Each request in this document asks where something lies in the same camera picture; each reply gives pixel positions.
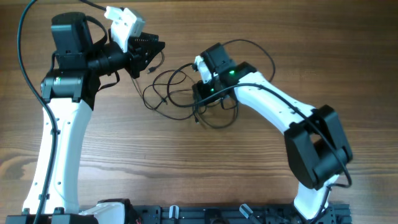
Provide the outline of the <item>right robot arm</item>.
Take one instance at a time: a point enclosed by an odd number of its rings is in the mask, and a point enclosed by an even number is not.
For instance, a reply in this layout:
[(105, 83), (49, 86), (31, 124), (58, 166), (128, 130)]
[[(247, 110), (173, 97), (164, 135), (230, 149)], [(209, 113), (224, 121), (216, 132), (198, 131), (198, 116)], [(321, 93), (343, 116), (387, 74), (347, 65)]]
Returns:
[(192, 67), (201, 75), (192, 86), (197, 107), (230, 96), (283, 134), (289, 167), (299, 182), (294, 208), (309, 223), (319, 221), (353, 159), (338, 113), (328, 105), (315, 108), (292, 98), (251, 64), (237, 64), (220, 43), (196, 56)]

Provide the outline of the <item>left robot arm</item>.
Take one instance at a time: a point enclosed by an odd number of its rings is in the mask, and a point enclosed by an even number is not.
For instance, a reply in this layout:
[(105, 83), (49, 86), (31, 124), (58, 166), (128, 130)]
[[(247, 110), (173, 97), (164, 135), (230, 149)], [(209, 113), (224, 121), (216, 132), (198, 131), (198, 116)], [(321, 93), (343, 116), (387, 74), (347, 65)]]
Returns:
[(165, 44), (143, 31), (145, 19), (136, 11), (107, 7), (111, 28), (99, 41), (91, 38), (82, 12), (67, 12), (52, 19), (56, 45), (52, 65), (42, 80), (39, 101), (44, 126), (37, 168), (20, 215), (7, 223), (136, 223), (138, 215), (128, 199), (102, 200), (80, 210), (78, 170), (86, 127), (103, 75), (126, 70), (138, 78)]

